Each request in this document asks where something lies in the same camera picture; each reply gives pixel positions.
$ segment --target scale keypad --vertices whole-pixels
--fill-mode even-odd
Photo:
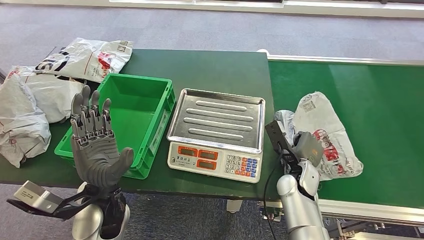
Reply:
[[[225,173],[246,176],[250,178],[256,177],[258,160],[235,155],[227,155],[225,162]]]

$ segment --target table leg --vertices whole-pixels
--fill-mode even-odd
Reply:
[[[226,201],[226,210],[232,214],[240,211],[243,200],[227,200]]]

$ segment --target digital weighing scale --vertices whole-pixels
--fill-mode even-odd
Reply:
[[[257,183],[264,121],[263,98],[183,89],[167,134],[168,166]]]

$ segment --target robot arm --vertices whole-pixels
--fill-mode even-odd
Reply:
[[[309,132],[300,133],[293,141],[294,146],[290,146],[280,124],[273,121],[265,129],[277,153],[292,153],[292,157],[281,159],[286,174],[277,182],[288,239],[329,240],[317,194],[320,175],[316,166],[323,155],[323,148]]]
[[[13,206],[33,215],[73,220],[75,240],[122,240],[130,209],[118,186],[133,163],[134,151],[118,152],[111,126],[111,100],[99,108],[100,94],[84,86],[72,100],[71,148],[76,171],[84,183],[76,195],[66,199],[27,181],[8,199]]]

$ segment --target crumpled plastic bag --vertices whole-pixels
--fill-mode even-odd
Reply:
[[[27,158],[47,150],[49,123],[17,74],[0,85],[0,103],[0,154],[19,168]]]
[[[119,73],[132,53],[132,41],[107,42],[78,37],[62,51],[40,62],[35,70],[101,83],[107,74]]]
[[[48,123],[68,119],[71,116],[72,99],[81,92],[84,84],[71,77],[37,74],[34,70],[34,66],[13,66],[7,78],[12,74],[21,77],[34,95],[37,107],[45,113]]]
[[[274,118],[283,123],[289,144],[293,145],[293,137],[299,131],[310,132],[321,142],[324,154],[317,166],[320,181],[356,177],[362,173],[364,165],[355,156],[345,127],[321,92],[302,97],[296,112],[280,110]]]

